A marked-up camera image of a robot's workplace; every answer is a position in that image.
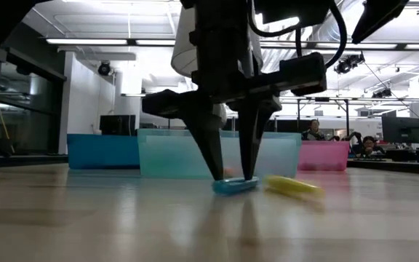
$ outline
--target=floor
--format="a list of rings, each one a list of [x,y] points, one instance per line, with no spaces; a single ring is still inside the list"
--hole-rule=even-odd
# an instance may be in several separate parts
[[[133,172],[0,169],[0,261],[419,261],[419,175],[301,173],[311,202]]]

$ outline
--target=white cylinder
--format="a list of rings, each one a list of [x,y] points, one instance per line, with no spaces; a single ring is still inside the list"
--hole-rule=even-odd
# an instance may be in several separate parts
[[[182,8],[171,59],[172,68],[182,76],[191,77],[191,72],[198,69],[196,63],[196,47],[188,40],[189,33],[194,30],[195,9]],[[261,55],[260,38],[250,30],[250,39],[252,42],[253,55],[258,62],[259,68],[262,68],[263,56]]]

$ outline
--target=plastic bin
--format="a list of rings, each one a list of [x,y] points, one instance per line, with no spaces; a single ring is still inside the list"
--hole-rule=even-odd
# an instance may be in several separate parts
[[[242,176],[239,134],[221,131],[224,168]],[[295,177],[300,134],[265,132],[255,175]],[[187,130],[138,130],[140,174],[144,178],[212,179],[200,150]]]
[[[349,142],[303,141],[299,170],[344,171],[347,168]]]

